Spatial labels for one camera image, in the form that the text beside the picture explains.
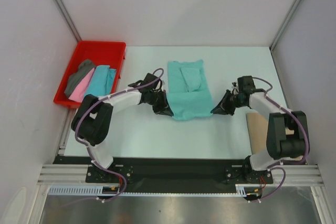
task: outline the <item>reflective metal surface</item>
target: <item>reflective metal surface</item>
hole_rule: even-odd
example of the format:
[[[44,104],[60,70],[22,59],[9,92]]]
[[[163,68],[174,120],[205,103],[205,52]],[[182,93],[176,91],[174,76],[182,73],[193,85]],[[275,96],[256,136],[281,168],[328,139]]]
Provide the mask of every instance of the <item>reflective metal surface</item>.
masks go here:
[[[132,197],[102,204],[78,196],[48,196],[40,224],[54,223],[321,223],[310,188],[282,188],[261,204],[242,198]]]

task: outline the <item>gray cloth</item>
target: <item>gray cloth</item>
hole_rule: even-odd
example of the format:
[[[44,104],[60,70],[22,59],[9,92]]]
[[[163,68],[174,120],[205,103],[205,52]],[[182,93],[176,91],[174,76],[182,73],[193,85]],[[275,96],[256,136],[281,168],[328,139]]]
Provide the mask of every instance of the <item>gray cloth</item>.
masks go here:
[[[95,68],[96,65],[89,59],[83,61],[79,66],[76,73],[69,76],[67,87],[65,88],[64,94],[69,97],[73,93],[73,90],[77,87],[80,81]]]

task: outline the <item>pink cloth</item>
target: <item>pink cloth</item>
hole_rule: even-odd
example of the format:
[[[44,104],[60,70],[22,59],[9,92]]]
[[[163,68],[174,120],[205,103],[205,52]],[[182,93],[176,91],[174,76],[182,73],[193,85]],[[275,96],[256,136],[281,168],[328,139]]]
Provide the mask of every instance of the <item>pink cloth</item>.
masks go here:
[[[91,81],[91,77],[94,73],[95,69],[92,68],[90,72],[80,81],[80,83],[75,87],[74,91],[70,95],[69,99],[75,102],[82,102],[84,99],[84,94],[88,89],[89,83]]]

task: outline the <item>gray wall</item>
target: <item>gray wall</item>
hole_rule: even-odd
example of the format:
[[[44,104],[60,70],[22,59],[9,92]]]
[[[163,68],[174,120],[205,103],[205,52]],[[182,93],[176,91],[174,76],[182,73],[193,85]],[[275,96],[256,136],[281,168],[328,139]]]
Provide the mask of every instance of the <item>gray wall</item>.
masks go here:
[[[285,93],[307,114],[311,152],[336,206],[336,0],[304,0],[275,50]]]
[[[76,42],[52,0],[0,0],[0,28],[1,219],[21,187],[31,208],[66,115],[53,98]]]

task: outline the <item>blue cloth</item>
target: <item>blue cloth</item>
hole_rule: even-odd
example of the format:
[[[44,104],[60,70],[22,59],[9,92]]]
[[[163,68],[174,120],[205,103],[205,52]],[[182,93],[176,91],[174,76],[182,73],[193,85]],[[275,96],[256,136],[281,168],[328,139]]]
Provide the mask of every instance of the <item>blue cloth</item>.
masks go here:
[[[204,75],[203,60],[168,62],[168,88],[167,100],[176,120],[212,115],[215,104]]]
[[[109,65],[97,66],[84,96],[93,94],[99,97],[111,93],[115,75],[116,70],[110,69]]]

